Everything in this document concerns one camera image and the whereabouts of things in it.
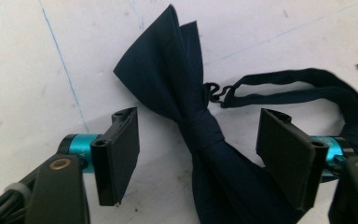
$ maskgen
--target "blue line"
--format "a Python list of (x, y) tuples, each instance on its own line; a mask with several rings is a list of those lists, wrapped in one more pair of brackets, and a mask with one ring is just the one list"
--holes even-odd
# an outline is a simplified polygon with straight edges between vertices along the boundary
[[(356, 6), (358, 6), (358, 2), (355, 3), (355, 4), (353, 4), (353, 5), (350, 5), (350, 6), (348, 6), (348, 7), (341, 8), (340, 10), (336, 11), (335, 13), (331, 13), (331, 14), (328, 15), (328, 16), (336, 15), (336, 14), (338, 14), (338, 13), (341, 12), (341, 11), (344, 11), (344, 10), (347, 10), (347, 9), (349, 9), (349, 8), (356, 7)], [(282, 33), (280, 33), (280, 34), (277, 34), (277, 35), (271, 37), (271, 38), (262, 40), (262, 41), (260, 41), (260, 42), (258, 42), (258, 43), (255, 43), (255, 44), (253, 44), (253, 45), (251, 45), (251, 46), (248, 46), (248, 47), (245, 47), (245, 48), (243, 48), (243, 49), (239, 49), (239, 50), (237, 50), (237, 51), (235, 51), (235, 52), (233, 52), (233, 53), (230, 53), (230, 54), (228, 54), (228, 55), (222, 56), (222, 57), (219, 58), (219, 59), (215, 59), (215, 60), (206, 62), (206, 63), (204, 63), (204, 65), (208, 65), (208, 64), (210, 64), (210, 63), (215, 63), (215, 62), (218, 62), (218, 61), (221, 61), (221, 60), (228, 59), (228, 58), (230, 58), (230, 57), (232, 57), (232, 56), (234, 56), (234, 55), (237, 55), (237, 54), (239, 54), (239, 53), (242, 53), (242, 52), (244, 52), (244, 51), (246, 51), (246, 50), (252, 49), (252, 48), (257, 47), (257, 46), (260, 46), (260, 45), (262, 45), (262, 44), (264, 44), (264, 43), (266, 43), (266, 42), (268, 42), (268, 41), (270, 41), (270, 40), (277, 39), (277, 38), (279, 38), (279, 37), (281, 37), (281, 36), (283, 36), (283, 35), (288, 35), (288, 34), (294, 32), (294, 31), (299, 30), (299, 29), (301, 29), (301, 28), (304, 28), (304, 27), (306, 27), (306, 26), (308, 26), (308, 25), (310, 25), (310, 24), (312, 24), (312, 23), (314, 23), (314, 22), (316, 22), (316, 21), (322, 21), (322, 20), (324, 20), (326, 17), (327, 17), (327, 16), (322, 16), (322, 17), (319, 17), (319, 18), (314, 19), (314, 20), (312, 20), (312, 21), (309, 21), (309, 22), (306, 22), (306, 23), (304, 23), (304, 24), (298, 25), (297, 27), (295, 27), (295, 28), (293, 28), (293, 29), (284, 31), (284, 32), (282, 32)]]
[(63, 69), (65, 70), (65, 74), (66, 74), (66, 76), (68, 77), (69, 85), (71, 86), (72, 94), (73, 94), (74, 97), (75, 97), (75, 101), (76, 101), (76, 104), (77, 104), (77, 108), (78, 108), (78, 110), (79, 110), (79, 112), (80, 112), (80, 116), (81, 116), (81, 118), (82, 118), (82, 120), (83, 120), (84, 126), (86, 127), (87, 133), (89, 133), (89, 132), (90, 132), (89, 126), (87, 125), (87, 122), (86, 122), (86, 120), (84, 119), (83, 111), (81, 110), (80, 103), (79, 103), (79, 101), (77, 100), (77, 95), (76, 95), (76, 91), (75, 91), (74, 85), (73, 85), (73, 83), (72, 83), (71, 76), (69, 75), (68, 69), (66, 68), (66, 64), (65, 64), (65, 61), (63, 60), (60, 47), (59, 47), (58, 42), (57, 42), (57, 39), (56, 39), (56, 37), (55, 37), (55, 35), (54, 35), (53, 29), (51, 28), (50, 21), (48, 20), (48, 15), (46, 14), (45, 8), (43, 7), (43, 4), (42, 4), (42, 1), (41, 1), (41, 0), (39, 0), (39, 4), (40, 4), (40, 6), (42, 7), (43, 15), (45, 16), (45, 20), (46, 20), (46, 22), (48, 23), (48, 28), (49, 28), (49, 30), (50, 30), (50, 33), (51, 33), (51, 35), (53, 36), (54, 43), (55, 43), (55, 45), (56, 45), (56, 49), (57, 49), (58, 53), (60, 54), (61, 62), (62, 62), (62, 65), (63, 65)]
[(124, 199), (124, 198), (127, 198), (127, 197), (129, 197), (129, 196), (131, 196), (132, 194), (134, 194), (134, 193), (136, 193), (136, 192), (138, 192), (138, 189), (136, 189), (135, 191), (133, 191), (133, 192), (131, 192), (131, 193), (128, 193), (128, 194), (124, 195), (124, 196), (123, 196), (123, 199)]
[(133, 12), (135, 13), (136, 17), (138, 18), (139, 29), (141, 31), (143, 31), (145, 29), (144, 18), (142, 17), (141, 14), (139, 14), (138, 10), (136, 10), (134, 1), (132, 2), (131, 0), (129, 0), (128, 3), (130, 4)]

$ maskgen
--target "white surface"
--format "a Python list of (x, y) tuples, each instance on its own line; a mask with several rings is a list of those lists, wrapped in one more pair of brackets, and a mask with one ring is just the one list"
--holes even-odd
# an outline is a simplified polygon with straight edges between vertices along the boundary
[[(191, 157), (178, 129), (112, 73), (169, 3), (181, 24), (198, 21), (205, 81), (228, 85), (248, 74), (318, 67), (358, 90), (358, 0), (0, 1), (0, 194), (68, 133), (103, 133), (112, 113), (138, 106), (141, 154), (128, 196), (120, 207), (100, 207), (93, 176), (85, 175), (91, 222), (199, 223)], [(227, 141), (257, 162), (260, 107), (210, 105)], [(342, 125), (324, 100), (268, 108), (288, 113), (308, 134), (337, 134)], [(320, 186), (300, 223), (328, 223), (335, 184)]]

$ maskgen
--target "teal metal part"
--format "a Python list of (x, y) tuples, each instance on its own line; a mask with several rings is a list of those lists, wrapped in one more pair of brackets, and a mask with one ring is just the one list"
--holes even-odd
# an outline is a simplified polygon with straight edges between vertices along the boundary
[(78, 134), (72, 140), (71, 146), (69, 146), (69, 154), (77, 154), (80, 159), (87, 162), (88, 166), (83, 170), (84, 173), (94, 172), (90, 143), (97, 137), (98, 134)]
[(342, 148), (338, 141), (333, 137), (329, 136), (312, 136), (313, 140), (321, 141), (326, 143), (329, 148), (326, 156), (326, 161), (332, 161), (335, 156), (343, 156)]

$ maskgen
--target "adjustable neck strap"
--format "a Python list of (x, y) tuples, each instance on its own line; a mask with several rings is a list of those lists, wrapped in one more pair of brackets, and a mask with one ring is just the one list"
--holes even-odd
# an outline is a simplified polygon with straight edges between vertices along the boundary
[[(297, 81), (309, 83), (315, 88), (302, 91), (278, 92), (271, 95), (249, 94), (241, 97), (235, 96), (235, 90), (241, 85), (268, 83), (285, 85)], [(324, 70), (305, 69), (245, 76), (233, 86), (223, 88), (220, 94), (215, 94), (219, 91), (219, 86), (215, 83), (207, 83), (204, 87), (210, 93), (210, 100), (214, 103), (221, 103), (223, 108), (245, 105), (297, 104), (324, 98), (338, 104), (346, 123), (358, 122), (358, 92), (344, 81)], [(220, 101), (220, 96), (224, 95), (227, 90), (224, 101)]]

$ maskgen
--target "clamp jaw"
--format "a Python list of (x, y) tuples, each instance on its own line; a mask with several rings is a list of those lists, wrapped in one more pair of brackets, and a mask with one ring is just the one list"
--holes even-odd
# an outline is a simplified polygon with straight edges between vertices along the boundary
[(332, 224), (358, 224), (358, 156), (341, 137), (310, 137), (279, 111), (262, 109), (257, 154), (296, 209), (312, 208), (322, 173), (339, 177)]
[(104, 134), (69, 134), (55, 155), (0, 197), (0, 223), (88, 224), (83, 172), (94, 172), (100, 205), (118, 205), (139, 155), (136, 108), (112, 115)]

